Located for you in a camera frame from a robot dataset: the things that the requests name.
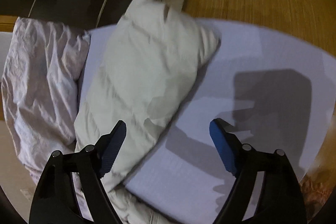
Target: mattress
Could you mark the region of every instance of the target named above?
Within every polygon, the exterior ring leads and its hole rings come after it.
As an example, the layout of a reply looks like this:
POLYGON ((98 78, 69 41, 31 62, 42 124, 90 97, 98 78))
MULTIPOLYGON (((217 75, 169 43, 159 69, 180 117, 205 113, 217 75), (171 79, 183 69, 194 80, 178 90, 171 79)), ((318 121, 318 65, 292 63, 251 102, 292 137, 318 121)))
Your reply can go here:
MULTIPOLYGON (((324 140, 336 99, 336 60, 295 37, 240 22, 199 19, 221 34, 213 59, 158 145, 124 182, 126 188, 182 223, 212 223, 235 178, 209 135, 223 118, 242 143, 283 149, 300 180, 324 140)), ((85 97, 115 26, 91 30, 80 97, 85 97)), ((259 174, 245 218, 253 215, 259 174)))

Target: wooden floor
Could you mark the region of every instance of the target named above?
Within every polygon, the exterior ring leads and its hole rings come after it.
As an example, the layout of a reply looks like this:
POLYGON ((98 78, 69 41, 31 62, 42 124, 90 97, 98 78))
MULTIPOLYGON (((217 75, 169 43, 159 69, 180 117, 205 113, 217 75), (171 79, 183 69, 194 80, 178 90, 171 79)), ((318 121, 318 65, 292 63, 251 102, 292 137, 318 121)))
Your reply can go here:
MULTIPOLYGON (((336 0, 186 0, 194 17, 221 18, 258 24, 321 47, 336 56, 336 0)), ((336 185, 336 116, 325 141, 301 181, 312 218, 336 185)))

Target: metal screw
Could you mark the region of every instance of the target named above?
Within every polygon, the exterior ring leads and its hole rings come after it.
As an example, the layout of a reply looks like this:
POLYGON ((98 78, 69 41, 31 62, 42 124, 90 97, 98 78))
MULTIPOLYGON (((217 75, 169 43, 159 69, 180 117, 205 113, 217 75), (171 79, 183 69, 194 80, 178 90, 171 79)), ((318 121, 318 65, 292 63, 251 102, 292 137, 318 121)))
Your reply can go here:
POLYGON ((85 146, 85 151, 86 152, 91 152, 93 149, 95 149, 95 146, 93 144, 89 144, 87 146, 85 146))
POLYGON ((252 146, 247 144, 247 143, 244 143, 242 148, 245 150, 245 151, 250 151, 252 149, 252 146))
POLYGON ((54 158, 56 158, 56 157, 58 157, 59 155, 61 155, 61 151, 59 151, 59 150, 55 150, 53 153, 51 153, 51 155, 52 155, 54 158))
POLYGON ((276 153, 277 153, 279 156, 284 156, 284 155, 285 155, 285 152, 284 152, 282 149, 277 149, 277 150, 276 150, 276 153))

